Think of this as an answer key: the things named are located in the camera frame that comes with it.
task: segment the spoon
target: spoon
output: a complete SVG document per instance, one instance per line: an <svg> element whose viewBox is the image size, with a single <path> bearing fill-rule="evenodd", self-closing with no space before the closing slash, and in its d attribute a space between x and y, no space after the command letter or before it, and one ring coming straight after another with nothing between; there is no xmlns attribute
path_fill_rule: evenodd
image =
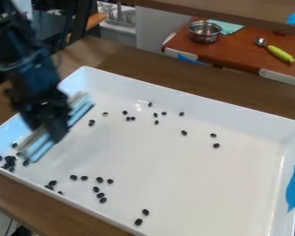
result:
<svg viewBox="0 0 295 236"><path fill-rule="evenodd" d="M293 56L291 56L290 54L283 52L281 49L278 49L275 46L268 45L265 38L257 37L255 40L255 43L259 46L266 47L269 50L269 52L271 52L277 58L281 59L282 61L284 61L286 63L294 63L295 62Z"/></svg>

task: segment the stainless steel bowl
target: stainless steel bowl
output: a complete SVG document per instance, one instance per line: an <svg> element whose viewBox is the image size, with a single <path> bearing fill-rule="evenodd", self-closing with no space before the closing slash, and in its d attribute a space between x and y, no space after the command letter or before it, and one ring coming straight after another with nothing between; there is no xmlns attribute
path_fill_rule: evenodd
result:
<svg viewBox="0 0 295 236"><path fill-rule="evenodd" d="M221 27L206 21L193 22L188 27L190 40L200 43L213 43L218 39Z"/></svg>

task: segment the white tray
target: white tray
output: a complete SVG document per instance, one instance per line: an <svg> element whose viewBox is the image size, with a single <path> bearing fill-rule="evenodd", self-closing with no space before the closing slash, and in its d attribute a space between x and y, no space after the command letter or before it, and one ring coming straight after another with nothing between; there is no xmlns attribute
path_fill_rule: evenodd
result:
<svg viewBox="0 0 295 236"><path fill-rule="evenodd" d="M88 91L95 107L37 163L24 168L20 160L15 174L1 173L136 234L293 235L295 209L288 213L285 192L295 165L295 121L89 67L60 88ZM123 110L136 120L127 122ZM89 119L96 120L91 128ZM0 155L28 131L18 115L1 125ZM89 179L73 182L71 174ZM98 176L114 184L96 184ZM43 187L51 180L65 196ZM107 203L99 203L95 185Z"/></svg>

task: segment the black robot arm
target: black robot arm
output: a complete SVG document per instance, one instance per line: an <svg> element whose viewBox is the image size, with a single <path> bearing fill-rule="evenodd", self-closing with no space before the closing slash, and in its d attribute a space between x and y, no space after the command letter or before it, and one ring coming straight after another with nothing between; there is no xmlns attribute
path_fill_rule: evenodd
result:
<svg viewBox="0 0 295 236"><path fill-rule="evenodd" d="M10 0L0 0L0 72L11 83L6 95L12 108L30 129L44 125L58 143L68 133L67 96L57 89L60 79L49 51Z"/></svg>

